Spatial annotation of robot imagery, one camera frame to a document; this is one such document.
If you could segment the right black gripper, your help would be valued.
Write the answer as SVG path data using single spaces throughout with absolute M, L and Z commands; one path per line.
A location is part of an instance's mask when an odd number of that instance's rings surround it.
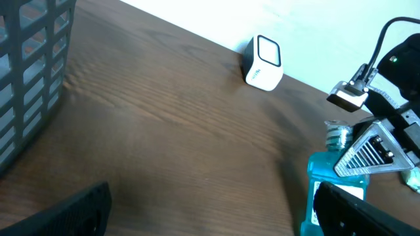
M 355 141 L 336 162 L 339 177 L 400 172 L 419 165 L 419 101 L 401 106 L 372 88 L 364 103 L 372 116 L 354 127 Z

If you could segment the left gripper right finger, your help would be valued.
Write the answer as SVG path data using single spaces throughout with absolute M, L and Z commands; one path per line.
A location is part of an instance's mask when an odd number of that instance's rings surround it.
M 419 236 L 419 229 L 327 181 L 317 189 L 313 207 L 325 236 Z

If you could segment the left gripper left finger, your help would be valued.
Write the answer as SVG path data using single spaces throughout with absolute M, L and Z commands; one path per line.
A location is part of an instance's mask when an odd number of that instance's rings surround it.
M 108 182 L 89 186 L 1 230 L 1 236 L 103 236 L 112 207 Z

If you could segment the teal mouthwash bottle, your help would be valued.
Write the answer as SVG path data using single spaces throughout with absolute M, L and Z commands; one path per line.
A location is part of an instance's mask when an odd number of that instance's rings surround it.
M 345 149 L 351 145 L 353 128 L 346 121 L 326 121 L 327 134 L 325 139 L 326 152 L 313 153 L 308 160 L 307 174 L 309 189 L 306 204 L 306 216 L 301 223 L 301 235 L 322 235 L 318 217 L 313 209 L 316 190 L 321 182 L 328 181 L 361 200 L 366 199 L 369 185 L 368 175 L 340 178 L 334 171 L 336 162 Z

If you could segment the pale green wet wipes pack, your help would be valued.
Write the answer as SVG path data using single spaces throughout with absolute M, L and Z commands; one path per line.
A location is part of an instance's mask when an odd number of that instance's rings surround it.
M 404 170 L 401 173 L 403 182 L 414 192 L 420 193 L 420 170 L 415 167 L 411 170 Z

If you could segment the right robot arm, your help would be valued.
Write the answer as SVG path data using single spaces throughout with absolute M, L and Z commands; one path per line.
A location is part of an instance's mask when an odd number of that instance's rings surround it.
M 354 112 L 366 106 L 371 117 L 353 126 L 353 141 L 334 166 L 340 177 L 410 170 L 419 165 L 419 34 L 395 46 L 362 77 L 362 64 L 349 82 L 341 81 L 327 101 Z M 371 85 L 381 75 L 398 88 L 398 105 Z

